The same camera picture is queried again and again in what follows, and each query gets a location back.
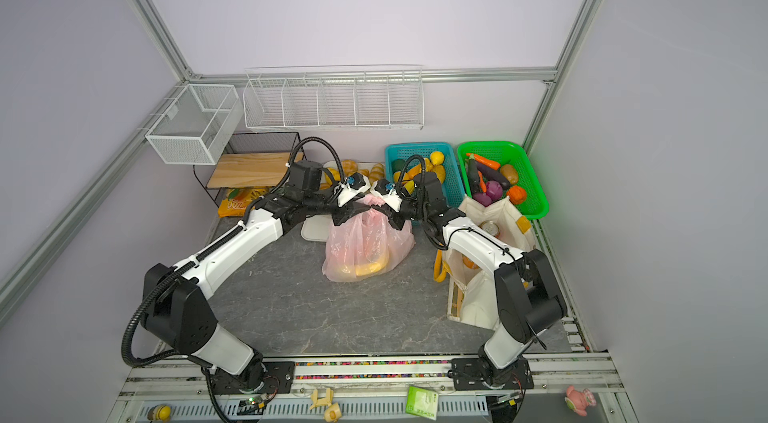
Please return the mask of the pink plastic grocery bag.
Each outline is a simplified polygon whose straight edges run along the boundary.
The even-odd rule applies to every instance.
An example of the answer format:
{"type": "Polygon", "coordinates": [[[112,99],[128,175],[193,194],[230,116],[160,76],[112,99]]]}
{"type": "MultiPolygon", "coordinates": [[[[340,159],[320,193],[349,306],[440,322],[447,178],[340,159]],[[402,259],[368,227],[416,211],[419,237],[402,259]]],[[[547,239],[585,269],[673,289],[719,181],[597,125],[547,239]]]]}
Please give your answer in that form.
{"type": "Polygon", "coordinates": [[[322,273],[332,282],[364,280],[351,281],[342,274],[342,268],[365,260],[375,261],[382,255],[389,256],[387,273],[397,267],[415,246],[410,221],[405,222],[402,230],[396,230],[389,225],[387,216],[379,212],[379,209],[386,207],[382,198],[367,195],[361,202],[372,206],[372,209],[330,229],[322,273]]]}

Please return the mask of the white canvas tote bag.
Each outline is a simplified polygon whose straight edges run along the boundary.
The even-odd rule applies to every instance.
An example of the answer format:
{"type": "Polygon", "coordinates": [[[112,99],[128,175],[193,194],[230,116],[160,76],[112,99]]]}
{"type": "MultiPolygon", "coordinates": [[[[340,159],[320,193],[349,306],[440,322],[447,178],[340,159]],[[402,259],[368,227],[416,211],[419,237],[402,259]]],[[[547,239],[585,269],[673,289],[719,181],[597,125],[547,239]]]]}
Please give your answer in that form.
{"type": "MultiPolygon", "coordinates": [[[[522,251],[537,247],[531,222],[506,198],[489,206],[466,197],[459,209],[478,226],[493,221],[501,229],[497,237],[508,246],[522,251]]],[[[465,254],[439,251],[433,267],[433,279],[450,282],[447,316],[450,320],[494,330],[499,325],[493,277],[480,270],[465,254]]]]}

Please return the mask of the red cola can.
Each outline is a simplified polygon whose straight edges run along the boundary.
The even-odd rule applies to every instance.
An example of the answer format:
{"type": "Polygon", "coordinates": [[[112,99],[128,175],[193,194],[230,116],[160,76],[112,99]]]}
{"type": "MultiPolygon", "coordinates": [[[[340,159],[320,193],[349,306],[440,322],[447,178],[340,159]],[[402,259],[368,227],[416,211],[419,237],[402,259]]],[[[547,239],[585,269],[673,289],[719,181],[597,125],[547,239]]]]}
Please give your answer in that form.
{"type": "Polygon", "coordinates": [[[501,233],[500,227],[493,221],[482,222],[480,228],[494,238],[497,238],[501,233]]]}

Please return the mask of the yellow banana bunch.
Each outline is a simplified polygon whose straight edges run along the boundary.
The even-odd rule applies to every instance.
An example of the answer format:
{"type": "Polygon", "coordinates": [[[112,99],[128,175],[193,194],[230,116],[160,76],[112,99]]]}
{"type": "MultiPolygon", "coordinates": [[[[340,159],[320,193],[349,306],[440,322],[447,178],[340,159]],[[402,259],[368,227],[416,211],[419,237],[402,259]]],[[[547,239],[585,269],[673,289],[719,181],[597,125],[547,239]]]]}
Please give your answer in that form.
{"type": "Polygon", "coordinates": [[[342,274],[351,281],[372,277],[374,275],[385,273],[389,265],[389,256],[382,255],[375,261],[365,260],[353,263],[342,268],[342,274]]]}

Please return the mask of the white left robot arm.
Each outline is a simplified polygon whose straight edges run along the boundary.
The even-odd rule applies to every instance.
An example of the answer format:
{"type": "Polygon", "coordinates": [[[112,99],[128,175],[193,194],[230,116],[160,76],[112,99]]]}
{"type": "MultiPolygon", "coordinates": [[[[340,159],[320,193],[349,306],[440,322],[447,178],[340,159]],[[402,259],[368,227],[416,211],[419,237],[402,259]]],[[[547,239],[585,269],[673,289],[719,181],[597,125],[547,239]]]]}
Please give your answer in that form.
{"type": "Polygon", "coordinates": [[[311,143],[299,141],[278,184],[246,207],[241,220],[203,249],[173,266],[157,264],[144,278],[143,299],[124,331],[124,363],[145,367],[182,356],[208,379],[226,374],[236,390],[258,392],[268,377],[262,354],[225,329],[209,301],[236,270],[307,218],[330,215],[338,224],[366,211],[361,198],[370,180],[361,173],[332,174],[297,156],[311,143]]]}

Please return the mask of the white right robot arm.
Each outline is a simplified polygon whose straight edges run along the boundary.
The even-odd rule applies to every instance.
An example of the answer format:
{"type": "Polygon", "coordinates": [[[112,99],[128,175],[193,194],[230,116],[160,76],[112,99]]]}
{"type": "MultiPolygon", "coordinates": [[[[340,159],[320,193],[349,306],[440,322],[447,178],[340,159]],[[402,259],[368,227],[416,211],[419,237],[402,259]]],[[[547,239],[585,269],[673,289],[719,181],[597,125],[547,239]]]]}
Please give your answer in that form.
{"type": "Polygon", "coordinates": [[[389,223],[401,229],[407,220],[418,221],[432,245],[454,250],[475,263],[494,284],[499,326],[481,346],[469,367],[451,370],[456,385],[502,389],[510,383],[524,390],[521,374],[528,369],[523,353],[539,335],[560,321],[567,304],[551,263],[539,250],[523,251],[483,231],[466,214],[447,204],[436,175],[426,171],[423,157],[421,173],[413,192],[403,181],[383,180],[373,192],[384,199],[389,223]]]}

